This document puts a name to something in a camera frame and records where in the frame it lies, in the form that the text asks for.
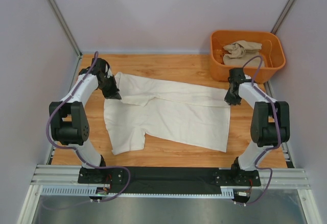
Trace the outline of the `white t shirt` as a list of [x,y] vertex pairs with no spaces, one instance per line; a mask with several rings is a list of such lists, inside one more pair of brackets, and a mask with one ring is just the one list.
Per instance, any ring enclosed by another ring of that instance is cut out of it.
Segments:
[[226,152],[230,105],[225,89],[118,72],[121,99],[104,102],[104,121],[118,155],[145,147],[145,135]]

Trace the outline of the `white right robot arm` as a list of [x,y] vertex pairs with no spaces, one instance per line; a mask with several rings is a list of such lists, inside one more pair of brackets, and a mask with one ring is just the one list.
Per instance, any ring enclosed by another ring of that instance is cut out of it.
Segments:
[[242,185],[249,178],[248,171],[260,169],[259,164],[268,153],[289,141],[289,104],[267,95],[250,76],[244,74],[243,68],[230,69],[228,82],[225,101],[236,106],[245,100],[253,109],[251,141],[244,153],[236,158],[238,167],[230,172],[231,181]]

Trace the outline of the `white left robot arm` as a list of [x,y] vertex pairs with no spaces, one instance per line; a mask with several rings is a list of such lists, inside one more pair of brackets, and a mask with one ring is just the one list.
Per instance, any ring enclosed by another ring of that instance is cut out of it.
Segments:
[[101,90],[105,99],[122,99],[109,63],[99,58],[98,53],[95,53],[91,66],[79,72],[68,94],[60,101],[50,103],[46,136],[54,147],[74,151],[82,167],[91,169],[89,177],[96,184],[102,184],[107,179],[107,166],[90,141],[85,112],[85,105],[96,90]]

